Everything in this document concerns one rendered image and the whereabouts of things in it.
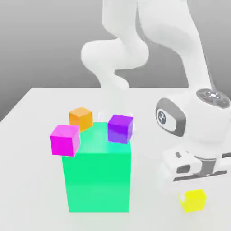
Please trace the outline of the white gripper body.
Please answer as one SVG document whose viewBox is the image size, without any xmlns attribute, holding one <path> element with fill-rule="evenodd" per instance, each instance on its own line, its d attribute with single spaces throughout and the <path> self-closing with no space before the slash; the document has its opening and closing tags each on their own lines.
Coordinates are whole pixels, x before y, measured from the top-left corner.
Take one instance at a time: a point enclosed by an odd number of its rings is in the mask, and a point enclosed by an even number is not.
<svg viewBox="0 0 231 231">
<path fill-rule="evenodd" d="M 198 189 L 207 191 L 229 183 L 231 183 L 231 166 L 222 166 L 205 177 L 198 177 L 194 174 L 176 174 L 171 171 L 169 173 L 169 191 L 171 193 L 184 193 Z"/>
</svg>

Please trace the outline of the small yellow cube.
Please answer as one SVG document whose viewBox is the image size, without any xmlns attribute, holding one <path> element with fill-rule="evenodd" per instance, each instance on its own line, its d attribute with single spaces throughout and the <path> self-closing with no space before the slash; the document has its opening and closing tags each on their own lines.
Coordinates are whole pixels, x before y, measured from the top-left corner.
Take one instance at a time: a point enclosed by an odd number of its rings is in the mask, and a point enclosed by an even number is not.
<svg viewBox="0 0 231 231">
<path fill-rule="evenodd" d="M 186 213 L 202 211 L 206 202 L 206 194 L 203 190 L 192 190 L 185 192 L 185 202 L 181 203 Z"/>
</svg>

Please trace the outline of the small purple cube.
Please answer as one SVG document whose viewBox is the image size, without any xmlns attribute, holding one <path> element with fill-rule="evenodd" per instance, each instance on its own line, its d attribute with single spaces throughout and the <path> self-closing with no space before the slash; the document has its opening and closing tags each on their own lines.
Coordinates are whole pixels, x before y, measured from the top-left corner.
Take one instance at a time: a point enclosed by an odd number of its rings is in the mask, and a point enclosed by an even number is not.
<svg viewBox="0 0 231 231">
<path fill-rule="evenodd" d="M 108 141 L 128 144 L 133 133 L 133 117 L 113 115 L 107 123 Z"/>
</svg>

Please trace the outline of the small orange cube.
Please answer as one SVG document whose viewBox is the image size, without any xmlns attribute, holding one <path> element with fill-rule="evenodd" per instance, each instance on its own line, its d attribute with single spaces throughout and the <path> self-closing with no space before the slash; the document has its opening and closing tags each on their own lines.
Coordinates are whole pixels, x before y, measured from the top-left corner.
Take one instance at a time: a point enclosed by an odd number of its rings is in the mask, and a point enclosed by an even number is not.
<svg viewBox="0 0 231 231">
<path fill-rule="evenodd" d="M 92 111 L 80 107 L 69 111 L 69 124 L 79 126 L 79 131 L 83 132 L 93 126 Z"/>
</svg>

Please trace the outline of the small magenta cube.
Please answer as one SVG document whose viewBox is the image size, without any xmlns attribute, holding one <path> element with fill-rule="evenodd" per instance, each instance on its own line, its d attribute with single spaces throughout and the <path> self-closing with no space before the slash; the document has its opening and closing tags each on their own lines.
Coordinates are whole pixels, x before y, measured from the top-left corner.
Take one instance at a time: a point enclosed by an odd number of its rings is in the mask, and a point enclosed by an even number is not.
<svg viewBox="0 0 231 231">
<path fill-rule="evenodd" d="M 74 157 L 80 146 L 80 129 L 75 125 L 57 125 L 50 134 L 53 155 Z"/>
</svg>

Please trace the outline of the large green box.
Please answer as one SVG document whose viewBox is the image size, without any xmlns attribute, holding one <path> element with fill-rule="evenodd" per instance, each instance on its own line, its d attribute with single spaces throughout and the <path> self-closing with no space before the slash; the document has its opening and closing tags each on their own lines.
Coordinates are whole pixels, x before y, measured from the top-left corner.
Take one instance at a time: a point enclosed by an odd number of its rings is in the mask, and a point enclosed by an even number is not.
<svg viewBox="0 0 231 231">
<path fill-rule="evenodd" d="M 80 138 L 76 155 L 62 157 L 69 212 L 129 212 L 130 144 L 109 142 L 106 122 L 95 122 Z"/>
</svg>

